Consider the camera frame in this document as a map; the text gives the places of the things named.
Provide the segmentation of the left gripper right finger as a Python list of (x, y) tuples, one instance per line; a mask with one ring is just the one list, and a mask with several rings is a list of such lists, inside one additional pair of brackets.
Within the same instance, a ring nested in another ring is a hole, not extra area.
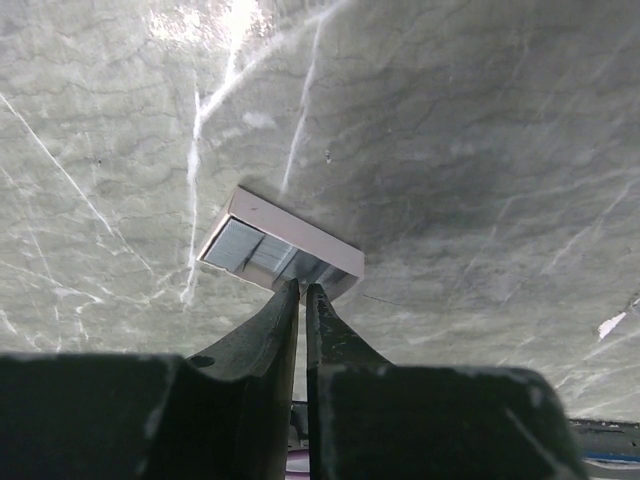
[(583, 479), (561, 402), (521, 368), (398, 366), (306, 293), (315, 479)]

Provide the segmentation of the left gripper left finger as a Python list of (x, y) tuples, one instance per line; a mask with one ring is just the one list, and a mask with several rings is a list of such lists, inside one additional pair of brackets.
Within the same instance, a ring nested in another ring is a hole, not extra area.
[(280, 479), (299, 286), (202, 352), (1, 357), (5, 479)]

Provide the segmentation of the grey staple strips pile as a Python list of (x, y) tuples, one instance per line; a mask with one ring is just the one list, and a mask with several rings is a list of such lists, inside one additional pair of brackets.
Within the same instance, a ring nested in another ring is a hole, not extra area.
[(197, 261), (271, 292), (296, 280), (302, 299), (318, 284), (335, 300), (365, 273), (361, 250), (241, 186), (223, 205)]

